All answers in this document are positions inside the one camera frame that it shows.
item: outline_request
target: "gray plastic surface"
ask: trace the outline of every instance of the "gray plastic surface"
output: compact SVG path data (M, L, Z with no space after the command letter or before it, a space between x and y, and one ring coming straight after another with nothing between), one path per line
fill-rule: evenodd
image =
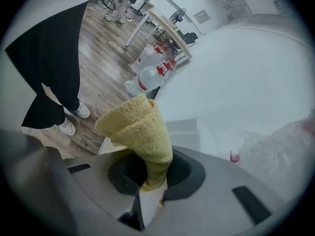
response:
M165 202L146 233L230 236L254 227L231 191L238 186L247 186L271 212L284 205L276 193L233 163L191 149L173 148L201 162L206 179L191 197Z
M84 193L102 210L118 219L132 209L135 197L121 194L109 181L107 172L110 166L122 157L133 153L131 150L117 151L65 160L67 167L87 163L90 168L72 173L72 177Z

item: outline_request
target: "yellow towel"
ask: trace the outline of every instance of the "yellow towel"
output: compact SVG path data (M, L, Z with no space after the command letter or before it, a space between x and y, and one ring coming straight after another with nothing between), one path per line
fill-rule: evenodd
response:
M112 143L132 149L145 161L148 178L142 191L164 183L173 153L165 122L154 101L140 94L99 118L95 129Z

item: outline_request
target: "black slot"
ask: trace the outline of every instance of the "black slot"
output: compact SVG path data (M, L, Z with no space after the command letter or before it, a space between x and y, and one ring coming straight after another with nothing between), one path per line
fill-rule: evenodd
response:
M255 225L258 225L271 215L271 212L246 186L234 188L232 192Z
M86 170L88 168L90 168L90 165L85 163L85 164L80 164L80 165L68 167L68 170L69 170L70 173L75 173L75 172L78 172L78 171Z

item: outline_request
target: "plastic bag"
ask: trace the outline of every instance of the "plastic bag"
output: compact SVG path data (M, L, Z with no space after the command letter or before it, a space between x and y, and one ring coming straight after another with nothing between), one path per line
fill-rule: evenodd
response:
M245 133L241 168L264 182L285 202L301 194L314 173L314 118L285 125L271 136Z

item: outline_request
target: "plastic water bottle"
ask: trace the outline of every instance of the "plastic water bottle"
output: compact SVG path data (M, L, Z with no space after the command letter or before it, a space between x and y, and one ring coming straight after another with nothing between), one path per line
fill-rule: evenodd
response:
M170 71L173 71L175 66L176 62L168 59L158 67L147 67L139 75L134 77L132 81L126 81L125 88L134 96L142 92L151 92L164 84L169 77Z
M158 66L169 57L167 50L167 47L159 43L156 43L154 47L147 45L136 62L130 67L136 74L140 74L146 67Z

